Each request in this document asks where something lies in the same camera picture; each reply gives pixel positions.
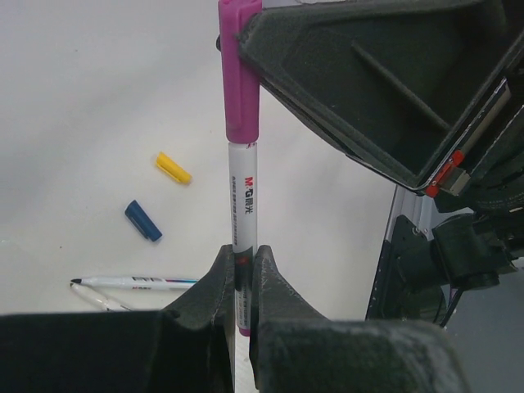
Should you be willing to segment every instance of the robotic arm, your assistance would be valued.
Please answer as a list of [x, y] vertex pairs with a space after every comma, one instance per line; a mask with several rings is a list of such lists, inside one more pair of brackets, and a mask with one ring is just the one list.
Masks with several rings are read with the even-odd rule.
[[[524, 254], [524, 10], [518, 0], [371, 1], [270, 8], [241, 57], [308, 128], [440, 212], [430, 242], [405, 217], [368, 318], [444, 326], [463, 291]], [[440, 286], [455, 291], [447, 312]]]

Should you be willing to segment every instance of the dark plastic part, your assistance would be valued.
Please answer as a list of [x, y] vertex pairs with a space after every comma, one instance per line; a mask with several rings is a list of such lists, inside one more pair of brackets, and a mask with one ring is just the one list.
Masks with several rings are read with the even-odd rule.
[[477, 216], [473, 228], [490, 246], [505, 248], [515, 259], [524, 256], [524, 208], [503, 215]]
[[470, 391], [446, 337], [427, 323], [275, 319], [259, 334], [260, 393]]
[[498, 285], [497, 270], [511, 264], [503, 249], [490, 246], [475, 233], [471, 214], [447, 219], [433, 229], [433, 236], [453, 287], [470, 290]]
[[162, 232], [154, 225], [138, 202], [132, 201], [124, 213], [146, 239], [156, 242], [162, 237]]
[[[523, 21], [520, 0], [273, 8], [245, 28], [240, 54], [320, 137], [391, 180], [422, 189], [454, 150], [477, 137], [488, 115], [481, 108], [496, 102], [495, 90], [522, 53]], [[509, 82], [518, 91], [520, 80]], [[488, 139], [499, 130], [486, 131]], [[487, 167], [503, 154], [492, 153], [475, 151], [470, 168], [486, 170], [481, 160]]]
[[397, 259], [398, 269], [403, 279], [414, 291], [423, 288], [439, 287], [448, 283], [444, 267], [435, 258], [436, 244], [424, 242], [420, 246], [403, 252]]
[[233, 254], [160, 311], [0, 318], [5, 393], [233, 393]]
[[249, 357], [258, 386], [260, 323], [269, 319], [296, 318], [299, 320], [325, 319], [311, 307], [278, 272], [273, 252], [261, 246], [256, 253], [251, 297], [251, 338]]
[[382, 246], [366, 319], [438, 322], [443, 307], [440, 285], [446, 283], [443, 270], [432, 259], [426, 237], [400, 215], [391, 242]]

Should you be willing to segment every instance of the marker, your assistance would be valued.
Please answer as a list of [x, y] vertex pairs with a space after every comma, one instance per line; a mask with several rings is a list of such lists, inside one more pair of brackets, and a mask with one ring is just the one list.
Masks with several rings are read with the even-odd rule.
[[156, 277], [107, 277], [95, 276], [87, 278], [74, 278], [71, 282], [90, 287], [106, 287], [120, 289], [150, 289], [156, 291], [172, 291], [188, 289], [198, 280], [184, 280], [181, 278], [156, 278]]
[[111, 299], [103, 294], [95, 291], [90, 287], [84, 287], [75, 282], [70, 282], [71, 289], [76, 292], [78, 296], [86, 300], [88, 303], [95, 305], [105, 311], [132, 311], [130, 307], [122, 305], [115, 299]]
[[259, 77], [238, 57], [237, 36], [262, 0], [219, 0], [220, 51], [224, 82], [226, 136], [229, 140], [229, 188], [235, 258], [237, 325], [250, 335], [251, 282], [256, 233], [256, 140], [259, 137]]

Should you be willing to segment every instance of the white table surface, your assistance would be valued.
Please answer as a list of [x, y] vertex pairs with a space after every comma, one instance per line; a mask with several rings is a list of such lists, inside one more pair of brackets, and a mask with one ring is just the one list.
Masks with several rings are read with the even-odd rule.
[[[217, 35], [215, 0], [2, 2], [0, 313], [93, 311], [75, 277], [207, 272], [231, 237]], [[313, 307], [362, 319], [394, 186], [266, 92], [260, 110], [260, 244]], [[159, 151], [190, 186], [154, 166]], [[133, 199], [157, 244], [124, 217]], [[139, 309], [177, 296], [108, 293]]]

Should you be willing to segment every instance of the red component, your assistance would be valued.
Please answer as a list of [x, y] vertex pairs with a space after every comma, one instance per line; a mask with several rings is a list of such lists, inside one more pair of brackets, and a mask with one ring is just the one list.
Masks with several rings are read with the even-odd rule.
[[462, 153], [460, 150], [454, 151], [448, 162], [446, 162], [439, 173], [436, 174], [435, 178], [431, 182], [431, 186], [426, 188], [426, 195], [428, 195], [430, 198], [436, 197], [436, 194], [438, 194], [440, 191], [440, 185], [443, 183], [443, 180], [445, 180], [445, 177], [451, 172], [451, 170], [453, 170], [453, 168], [456, 168], [462, 164], [464, 157], [464, 153]]

